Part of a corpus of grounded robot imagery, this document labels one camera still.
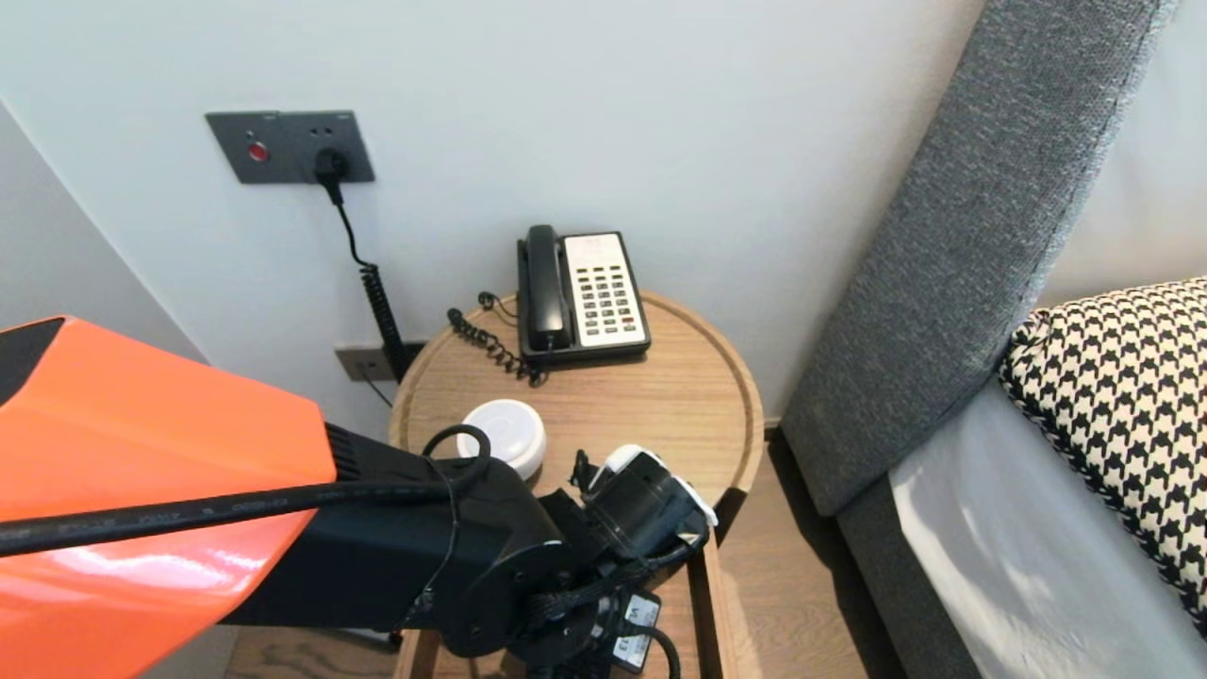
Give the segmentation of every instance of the wall outlet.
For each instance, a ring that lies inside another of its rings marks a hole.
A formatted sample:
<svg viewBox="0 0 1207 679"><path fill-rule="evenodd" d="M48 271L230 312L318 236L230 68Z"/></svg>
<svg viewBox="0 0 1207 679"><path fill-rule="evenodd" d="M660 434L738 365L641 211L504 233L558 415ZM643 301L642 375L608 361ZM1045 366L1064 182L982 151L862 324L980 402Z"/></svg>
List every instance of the wall outlet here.
<svg viewBox="0 0 1207 679"><path fill-rule="evenodd" d="M327 147L348 158L340 181L374 178L352 111L211 112L205 122L241 183L315 183L314 158Z"/></svg>
<svg viewBox="0 0 1207 679"><path fill-rule="evenodd" d="M336 358L352 382L393 382L381 347L336 347Z"/></svg>

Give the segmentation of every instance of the houndstooth pillow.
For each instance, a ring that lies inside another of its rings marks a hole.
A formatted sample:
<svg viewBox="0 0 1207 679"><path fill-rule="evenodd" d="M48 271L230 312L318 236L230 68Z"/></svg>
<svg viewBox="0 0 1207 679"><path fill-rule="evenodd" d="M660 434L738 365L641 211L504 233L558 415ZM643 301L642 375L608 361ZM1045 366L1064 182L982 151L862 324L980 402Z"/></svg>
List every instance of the houndstooth pillow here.
<svg viewBox="0 0 1207 679"><path fill-rule="evenodd" d="M1207 277L1037 310L999 377L1207 639Z"/></svg>

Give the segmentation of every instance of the wooden tabletop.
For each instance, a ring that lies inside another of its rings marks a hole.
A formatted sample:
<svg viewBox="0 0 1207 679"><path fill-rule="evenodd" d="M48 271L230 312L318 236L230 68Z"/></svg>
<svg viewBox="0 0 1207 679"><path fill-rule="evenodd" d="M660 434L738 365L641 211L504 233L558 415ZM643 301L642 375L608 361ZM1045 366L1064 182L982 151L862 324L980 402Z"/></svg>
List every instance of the wooden tabletop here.
<svg viewBox="0 0 1207 679"><path fill-rule="evenodd" d="M548 435L544 464L531 480L537 496L562 487L578 497L566 482L575 452L582 449L600 464L624 444L658 453L712 505L727 488L748 492L763 446L763 406L746 365L700 316L658 294L641 298L653 339L643 362L558 370L537 388L447 327L398 386L390 441L418 453L476 406L517 399L536 409ZM514 294L502 303L514 309ZM497 306L466 318L518 353L515 320ZM455 456L453 439L435 453Z"/></svg>

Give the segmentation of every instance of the white round device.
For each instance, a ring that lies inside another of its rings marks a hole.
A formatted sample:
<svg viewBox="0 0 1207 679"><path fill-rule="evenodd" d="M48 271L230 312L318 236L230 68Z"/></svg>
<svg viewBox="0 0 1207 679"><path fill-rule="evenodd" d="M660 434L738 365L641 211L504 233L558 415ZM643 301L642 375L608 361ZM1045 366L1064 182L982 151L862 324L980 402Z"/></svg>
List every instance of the white round device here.
<svg viewBox="0 0 1207 679"><path fill-rule="evenodd" d="M527 481L544 461L544 423L532 406L514 399L486 402L461 421L486 433L490 457L506 462ZM459 434L456 452L462 458L478 456L478 443Z"/></svg>

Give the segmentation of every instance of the telephone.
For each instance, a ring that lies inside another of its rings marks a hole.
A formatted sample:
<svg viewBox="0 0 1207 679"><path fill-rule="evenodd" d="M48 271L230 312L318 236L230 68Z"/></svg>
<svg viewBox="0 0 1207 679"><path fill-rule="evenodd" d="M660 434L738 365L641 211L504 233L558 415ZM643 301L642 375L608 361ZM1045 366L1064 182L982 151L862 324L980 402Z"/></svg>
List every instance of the telephone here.
<svg viewBox="0 0 1207 679"><path fill-rule="evenodd" d="M637 356L649 326L619 232L559 238L533 226L517 244L520 356L537 367Z"/></svg>

